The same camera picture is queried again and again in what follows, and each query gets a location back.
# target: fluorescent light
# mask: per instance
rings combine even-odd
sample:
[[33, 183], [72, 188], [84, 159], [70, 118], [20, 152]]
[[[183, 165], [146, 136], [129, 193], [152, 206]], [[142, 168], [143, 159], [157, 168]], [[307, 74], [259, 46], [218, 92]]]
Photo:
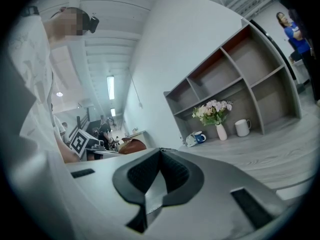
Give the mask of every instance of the fluorescent light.
[[113, 117], [116, 116], [116, 110], [114, 108], [111, 108], [111, 116]]
[[106, 84], [108, 86], [109, 100], [115, 99], [115, 78], [109, 76], [106, 78]]

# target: mug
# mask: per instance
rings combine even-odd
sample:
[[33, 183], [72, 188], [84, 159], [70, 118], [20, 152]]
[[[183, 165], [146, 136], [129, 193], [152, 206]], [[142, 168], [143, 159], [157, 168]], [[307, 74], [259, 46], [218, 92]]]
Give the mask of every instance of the mug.
[[197, 131], [194, 134], [194, 137], [195, 137], [196, 142], [198, 142], [199, 144], [205, 142], [207, 139], [206, 135], [202, 134], [202, 131]]
[[250, 133], [251, 129], [251, 121], [246, 120], [246, 119], [241, 119], [237, 122], [235, 122], [235, 129], [236, 133], [238, 134], [239, 137], [244, 137], [247, 136]]

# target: white vase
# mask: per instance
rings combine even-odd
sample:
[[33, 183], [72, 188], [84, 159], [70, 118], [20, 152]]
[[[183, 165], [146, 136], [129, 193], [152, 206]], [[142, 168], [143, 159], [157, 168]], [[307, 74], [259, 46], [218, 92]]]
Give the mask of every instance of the white vase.
[[225, 141], [228, 138], [226, 130], [222, 124], [216, 125], [216, 131], [218, 132], [220, 140]]

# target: black rectangular strip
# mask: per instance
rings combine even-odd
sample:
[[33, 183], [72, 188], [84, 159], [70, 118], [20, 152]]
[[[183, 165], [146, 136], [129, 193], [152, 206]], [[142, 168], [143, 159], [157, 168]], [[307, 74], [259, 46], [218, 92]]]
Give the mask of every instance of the black rectangular strip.
[[244, 188], [231, 192], [255, 229], [262, 228], [273, 220], [271, 215]]
[[95, 171], [92, 169], [84, 169], [84, 170], [78, 170], [78, 171], [74, 171], [71, 172], [72, 177], [74, 178], [79, 178], [79, 177], [83, 177], [89, 174], [93, 174]]

